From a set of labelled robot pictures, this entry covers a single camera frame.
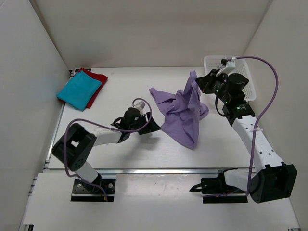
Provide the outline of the lavender t-shirt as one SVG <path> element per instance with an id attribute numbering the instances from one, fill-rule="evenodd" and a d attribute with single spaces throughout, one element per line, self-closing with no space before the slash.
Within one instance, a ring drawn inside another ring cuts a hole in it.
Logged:
<path id="1" fill-rule="evenodd" d="M 196 79 L 197 73 L 191 71 L 185 88 L 175 94 L 149 89 L 159 111 L 165 116 L 161 130 L 191 150 L 198 143 L 200 120 L 209 113 L 207 105 L 200 102 L 201 91 Z"/>

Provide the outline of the red t-shirt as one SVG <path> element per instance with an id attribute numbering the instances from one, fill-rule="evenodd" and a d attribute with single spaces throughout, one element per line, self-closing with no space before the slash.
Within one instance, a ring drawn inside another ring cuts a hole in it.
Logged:
<path id="1" fill-rule="evenodd" d="M 84 68 L 77 72 L 56 97 L 80 111 L 90 108 L 108 77 Z"/>

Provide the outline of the teal t-shirt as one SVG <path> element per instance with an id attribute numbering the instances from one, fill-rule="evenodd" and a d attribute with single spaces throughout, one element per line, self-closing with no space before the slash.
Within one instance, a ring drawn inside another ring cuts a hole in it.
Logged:
<path id="1" fill-rule="evenodd" d="M 102 85 L 98 80 L 88 76 L 84 71 L 76 73 L 56 94 L 56 97 L 74 108 L 84 111 L 90 99 Z"/>

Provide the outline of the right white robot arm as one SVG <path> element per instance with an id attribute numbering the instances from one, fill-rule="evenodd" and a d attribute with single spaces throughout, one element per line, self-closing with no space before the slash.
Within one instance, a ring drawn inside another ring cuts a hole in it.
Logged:
<path id="1" fill-rule="evenodd" d="M 218 173 L 216 187 L 221 192 L 236 188 L 248 192 L 256 203 L 290 197 L 297 176 L 293 164 L 286 164 L 274 151 L 258 126 L 253 109 L 244 99 L 249 80 L 241 74 L 220 74 L 211 70 L 196 83 L 204 94 L 215 94 L 223 102 L 220 115 L 241 138 L 253 159 L 249 171 L 229 168 Z"/>

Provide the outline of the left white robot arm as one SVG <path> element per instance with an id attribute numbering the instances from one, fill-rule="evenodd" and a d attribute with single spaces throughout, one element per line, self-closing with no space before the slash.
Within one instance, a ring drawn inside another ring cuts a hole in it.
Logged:
<path id="1" fill-rule="evenodd" d="M 57 141 L 51 151 L 67 170 L 74 172 L 84 181 L 84 187 L 91 193 L 97 192 L 101 187 L 100 174 L 87 162 L 93 147 L 122 143 L 134 132 L 144 135 L 161 129 L 151 117 L 151 112 L 143 111 L 142 105 L 128 108 L 122 117 L 113 121 L 111 126 L 115 128 L 86 129 L 79 123 L 74 123 L 69 126 L 68 132 Z"/>

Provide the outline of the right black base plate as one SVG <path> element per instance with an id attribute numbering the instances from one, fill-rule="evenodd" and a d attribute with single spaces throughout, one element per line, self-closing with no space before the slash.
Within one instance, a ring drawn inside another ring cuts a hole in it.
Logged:
<path id="1" fill-rule="evenodd" d="M 244 204 L 248 202 L 245 192 L 225 182 L 224 173 L 237 168 L 219 170 L 217 173 L 205 173 L 200 183 L 192 186 L 191 193 L 201 193 L 203 204 Z"/>

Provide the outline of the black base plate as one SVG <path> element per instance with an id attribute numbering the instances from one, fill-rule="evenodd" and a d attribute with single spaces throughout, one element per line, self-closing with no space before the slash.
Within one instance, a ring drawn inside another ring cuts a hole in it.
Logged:
<path id="1" fill-rule="evenodd" d="M 225 182 L 224 173 L 237 168 L 219 170 L 217 173 L 205 173 L 200 183 L 192 186 L 191 193 L 201 193 L 203 204 L 244 204 L 248 202 L 245 192 Z"/>
<path id="2" fill-rule="evenodd" d="M 104 192 L 97 187 L 86 184 L 79 178 L 74 179 L 71 192 L 72 202 L 113 202 L 115 198 L 116 176 L 102 176 L 99 184 Z"/>

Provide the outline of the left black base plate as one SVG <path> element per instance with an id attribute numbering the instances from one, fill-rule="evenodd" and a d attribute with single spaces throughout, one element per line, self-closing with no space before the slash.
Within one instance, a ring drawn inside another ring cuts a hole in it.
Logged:
<path id="1" fill-rule="evenodd" d="M 104 192 L 97 187 L 86 184 L 79 178 L 74 179 L 71 192 L 72 202 L 113 202 L 115 198 L 116 176 L 102 176 L 99 184 Z"/>

